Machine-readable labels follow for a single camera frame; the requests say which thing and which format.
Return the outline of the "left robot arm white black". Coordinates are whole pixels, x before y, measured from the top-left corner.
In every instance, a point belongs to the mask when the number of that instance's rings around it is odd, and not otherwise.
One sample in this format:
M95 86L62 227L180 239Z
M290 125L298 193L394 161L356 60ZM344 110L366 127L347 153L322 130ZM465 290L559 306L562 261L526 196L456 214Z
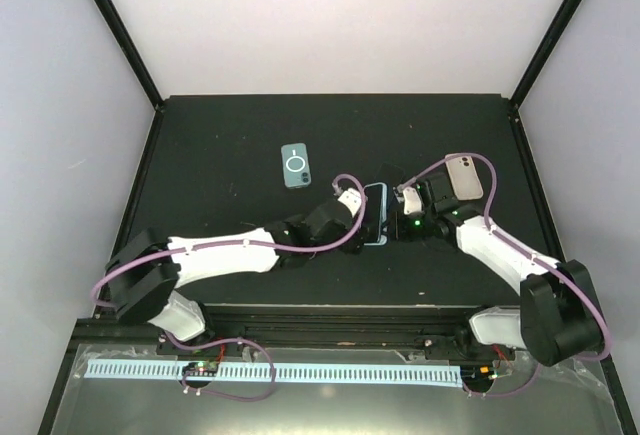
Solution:
M180 288L215 277L298 268L337 249L358 250L365 207L365 197L348 189L307 215L244 233L160 242L142 235L111 262L106 304L123 325L149 323L191 353L205 353L215 331L203 303L180 294Z

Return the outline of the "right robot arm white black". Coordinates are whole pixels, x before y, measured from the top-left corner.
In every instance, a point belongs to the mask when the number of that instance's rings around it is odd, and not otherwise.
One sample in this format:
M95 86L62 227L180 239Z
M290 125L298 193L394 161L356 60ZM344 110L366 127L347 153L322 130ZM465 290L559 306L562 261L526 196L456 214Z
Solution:
M603 319L587 267L542 255L501 230L468 201L456 198L447 174L399 186L396 239L437 237L491 269L518 295L516 308L491 307L454 334L457 351L476 358L490 345L526 350L553 366L605 346Z

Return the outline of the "light blue phone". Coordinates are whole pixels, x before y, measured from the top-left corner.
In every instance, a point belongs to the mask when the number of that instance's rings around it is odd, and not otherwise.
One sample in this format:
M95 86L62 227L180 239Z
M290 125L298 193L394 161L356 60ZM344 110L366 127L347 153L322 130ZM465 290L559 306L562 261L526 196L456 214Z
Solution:
M368 184L364 187L366 206L361 224L365 246L382 246L386 243L387 222L387 185L382 182Z

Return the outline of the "beige phone case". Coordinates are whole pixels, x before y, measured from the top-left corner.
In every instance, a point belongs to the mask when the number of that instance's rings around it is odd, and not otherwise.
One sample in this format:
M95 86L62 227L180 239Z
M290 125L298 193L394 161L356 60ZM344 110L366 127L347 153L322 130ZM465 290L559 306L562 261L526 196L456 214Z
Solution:
M446 156L445 167L458 200L475 201L483 198L484 189L471 156L449 154Z

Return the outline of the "dark blue phone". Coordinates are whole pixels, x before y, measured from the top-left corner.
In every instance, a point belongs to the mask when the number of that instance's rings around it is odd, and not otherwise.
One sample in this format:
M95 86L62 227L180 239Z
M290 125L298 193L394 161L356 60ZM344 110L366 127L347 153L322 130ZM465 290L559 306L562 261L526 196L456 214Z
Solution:
M375 181L385 184L390 191L395 190L405 180L404 170L391 163L381 164L375 175Z

